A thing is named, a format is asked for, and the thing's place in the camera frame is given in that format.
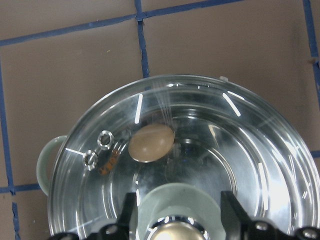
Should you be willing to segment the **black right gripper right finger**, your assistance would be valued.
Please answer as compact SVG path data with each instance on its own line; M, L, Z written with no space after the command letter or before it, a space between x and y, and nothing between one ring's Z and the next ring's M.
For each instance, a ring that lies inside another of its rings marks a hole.
M227 240L318 240L320 229L306 226L288 235L270 222L249 217L231 191L220 193L220 218Z

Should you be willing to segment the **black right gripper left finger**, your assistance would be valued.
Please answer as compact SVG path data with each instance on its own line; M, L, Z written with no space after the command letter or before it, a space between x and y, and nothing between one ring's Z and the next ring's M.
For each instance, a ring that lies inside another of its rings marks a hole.
M119 218L114 223L102 226L85 240L134 240L138 227L137 194L125 195Z

